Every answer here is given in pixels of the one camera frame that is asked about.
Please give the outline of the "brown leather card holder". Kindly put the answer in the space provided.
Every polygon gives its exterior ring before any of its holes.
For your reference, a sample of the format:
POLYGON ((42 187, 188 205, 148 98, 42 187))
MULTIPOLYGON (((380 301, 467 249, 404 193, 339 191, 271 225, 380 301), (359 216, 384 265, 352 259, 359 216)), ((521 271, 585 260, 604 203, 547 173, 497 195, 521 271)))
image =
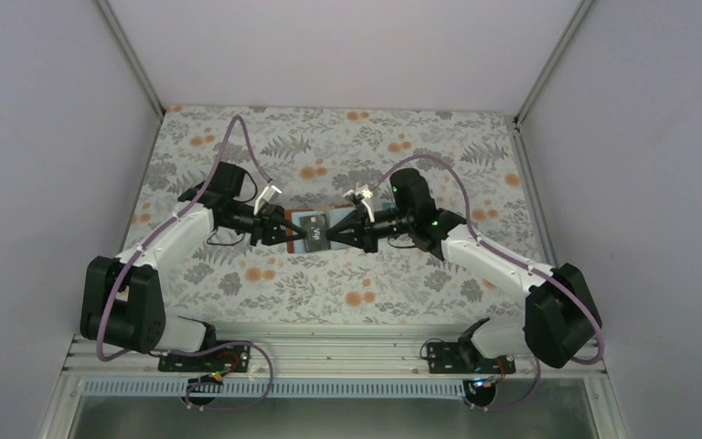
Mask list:
POLYGON ((300 240, 286 243, 290 254, 306 254, 324 251, 339 251, 348 245, 329 241, 327 232, 349 213, 355 210, 350 204, 327 206, 318 209, 288 209, 286 219, 306 231, 306 236, 300 240))

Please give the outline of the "black VIP credit card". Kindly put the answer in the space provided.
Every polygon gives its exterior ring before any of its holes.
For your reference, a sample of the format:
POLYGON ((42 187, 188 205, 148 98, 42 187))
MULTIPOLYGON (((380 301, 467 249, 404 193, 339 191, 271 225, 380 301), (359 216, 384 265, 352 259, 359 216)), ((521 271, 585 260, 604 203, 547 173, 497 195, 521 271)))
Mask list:
POLYGON ((323 212, 301 217, 300 224, 306 233, 303 239, 306 252, 323 252, 331 249, 331 242, 326 238, 326 232, 329 229, 328 220, 323 212))

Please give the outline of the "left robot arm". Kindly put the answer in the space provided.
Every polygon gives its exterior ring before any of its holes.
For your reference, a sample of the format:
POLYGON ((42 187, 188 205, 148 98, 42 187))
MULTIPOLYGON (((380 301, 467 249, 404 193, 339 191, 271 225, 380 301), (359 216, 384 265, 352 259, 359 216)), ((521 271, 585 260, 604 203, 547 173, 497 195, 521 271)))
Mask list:
POLYGON ((297 241, 306 232, 272 203, 280 190, 268 185, 248 204, 239 200, 247 171, 230 163, 181 194, 170 216, 141 242, 113 257, 98 256, 87 267, 80 334, 95 342, 96 354, 111 361, 106 345, 149 354, 195 354, 210 344, 210 325, 170 316, 165 310, 167 275, 213 233, 227 229, 250 238, 250 245, 297 241))

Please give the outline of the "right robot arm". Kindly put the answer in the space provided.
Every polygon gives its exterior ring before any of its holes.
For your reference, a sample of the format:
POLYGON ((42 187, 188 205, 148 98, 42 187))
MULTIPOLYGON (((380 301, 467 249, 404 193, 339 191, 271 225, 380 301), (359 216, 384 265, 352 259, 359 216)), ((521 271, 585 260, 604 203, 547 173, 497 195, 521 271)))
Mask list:
POLYGON ((522 318, 484 317, 458 338, 468 365, 530 353, 551 368, 582 363, 579 351, 597 338, 601 318, 581 271, 527 259, 471 229, 462 215, 437 207, 427 180, 414 168, 389 177, 394 207, 374 211, 367 187, 347 193, 355 206, 326 233, 329 241, 376 252, 381 240, 407 235, 422 252, 479 274, 524 308, 522 318))

